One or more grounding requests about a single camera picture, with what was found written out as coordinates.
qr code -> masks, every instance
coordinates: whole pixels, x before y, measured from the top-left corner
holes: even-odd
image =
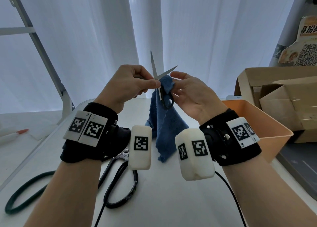
[[[99,139],[104,125],[89,121],[84,135]]]
[[[250,132],[251,135],[255,135],[256,133],[253,131],[249,123],[244,123],[244,126],[247,128],[247,130]]]
[[[243,127],[243,125],[239,125],[239,126],[233,127],[232,131],[235,134],[235,136],[238,138],[239,141],[250,137],[248,132]]]
[[[181,144],[180,146],[178,146],[178,152],[179,152],[180,160],[185,160],[188,158],[185,144]]]
[[[203,140],[192,141],[192,144],[196,156],[208,155],[205,142]]]
[[[317,65],[317,44],[304,45],[294,66]]]
[[[72,124],[70,125],[69,131],[80,133],[84,127],[86,119],[75,117]]]
[[[134,138],[134,150],[147,150],[149,137],[136,136]]]

hand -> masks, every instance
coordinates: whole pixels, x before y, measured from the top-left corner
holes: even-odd
[[[171,92],[174,102],[200,125],[228,109],[200,79],[178,71],[173,71],[171,77],[180,79],[173,79],[175,84]]]
[[[161,82],[154,80],[143,66],[121,65],[94,102],[105,105],[118,114],[126,101],[160,86]]]

forearm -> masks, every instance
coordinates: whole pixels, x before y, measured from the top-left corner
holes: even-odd
[[[25,227],[91,226],[101,161],[61,162]]]
[[[316,225],[315,213],[261,155],[223,170],[250,227]]]

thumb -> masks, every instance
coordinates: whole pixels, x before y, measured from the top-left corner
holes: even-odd
[[[137,79],[140,90],[156,89],[161,86],[161,82],[156,79]]]

left hand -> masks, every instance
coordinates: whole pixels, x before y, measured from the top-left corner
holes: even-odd
[[[126,101],[160,86],[161,82],[155,80],[143,66],[121,65],[94,102],[105,105],[118,114]]]

